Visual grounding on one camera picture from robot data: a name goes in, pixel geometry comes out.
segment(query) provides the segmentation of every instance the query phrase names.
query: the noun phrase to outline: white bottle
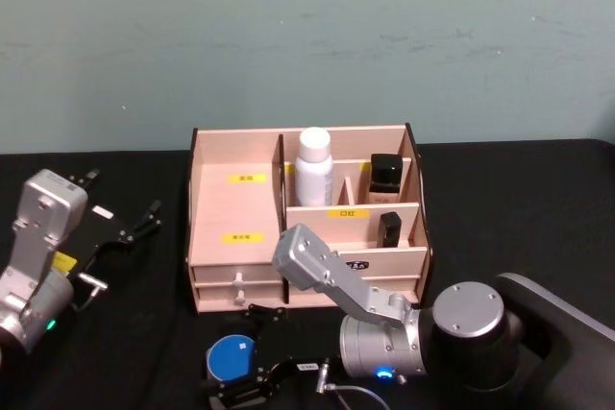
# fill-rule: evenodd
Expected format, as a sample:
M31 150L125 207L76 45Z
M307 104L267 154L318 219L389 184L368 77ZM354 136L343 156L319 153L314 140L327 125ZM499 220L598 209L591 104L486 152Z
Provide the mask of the white bottle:
M333 159L331 136L325 129L310 127L299 136L295 163L295 192L300 206L332 204Z

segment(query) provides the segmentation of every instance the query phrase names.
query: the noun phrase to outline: sticker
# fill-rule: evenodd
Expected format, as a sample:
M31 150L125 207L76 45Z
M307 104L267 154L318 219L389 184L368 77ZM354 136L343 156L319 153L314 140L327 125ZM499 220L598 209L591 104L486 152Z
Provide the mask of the sticker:
M263 173L258 173L256 175L229 175L227 177L227 182L230 183L238 183L238 182L266 182L267 176Z
M99 214L100 216L102 216L103 218L107 218L108 220L110 220L113 217L113 213L111 213L110 211L102 208L101 206L97 205L95 206L92 211L94 213Z
M365 219L369 218L369 210L366 209L355 209L355 210L329 210L327 212L327 216L333 219L339 218L355 218L355 219Z
M297 364L299 372L318 371L318 364Z
M369 261L348 261L346 266L355 271L362 271L363 269L369 268Z
M225 244L253 244L263 240L264 236L260 232L225 232L222 234L222 242Z
M65 276L75 267L77 260L62 252L56 252L52 266Z

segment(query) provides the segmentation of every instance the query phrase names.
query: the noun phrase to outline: yellow label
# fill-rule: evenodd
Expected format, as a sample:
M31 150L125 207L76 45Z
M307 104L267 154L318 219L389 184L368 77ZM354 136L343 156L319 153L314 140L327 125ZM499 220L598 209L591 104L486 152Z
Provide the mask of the yellow label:
M76 264L77 260L75 258L71 258L67 254L61 252L56 252L52 266L66 276Z
M359 219L369 218L369 210L353 209L353 210L329 210L327 216L333 219Z
M258 173L256 175L229 175L227 178L228 182L237 183L237 182L266 182L267 176L263 173Z
M261 232L225 232L222 242L225 244L254 244L262 242L264 236Z

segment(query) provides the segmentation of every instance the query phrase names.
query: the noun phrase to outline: white label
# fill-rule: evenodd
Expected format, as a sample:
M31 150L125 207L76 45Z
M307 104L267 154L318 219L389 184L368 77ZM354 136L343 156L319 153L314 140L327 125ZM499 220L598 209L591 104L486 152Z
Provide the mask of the white label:
M103 218L107 218L108 220L110 220L113 217L113 214L108 211L105 210L104 208L102 208L101 206L97 205L95 206L92 211L94 213L98 213L100 216L102 216Z
M318 364L297 364L297 368L299 369L299 372L310 372L310 371L317 371L318 370Z

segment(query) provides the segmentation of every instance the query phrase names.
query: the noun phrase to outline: blue led light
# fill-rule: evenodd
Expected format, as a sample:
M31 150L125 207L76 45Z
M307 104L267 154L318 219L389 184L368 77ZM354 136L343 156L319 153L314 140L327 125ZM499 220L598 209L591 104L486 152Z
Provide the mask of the blue led light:
M376 369L376 376L380 379L393 379L393 369L390 367L380 367Z

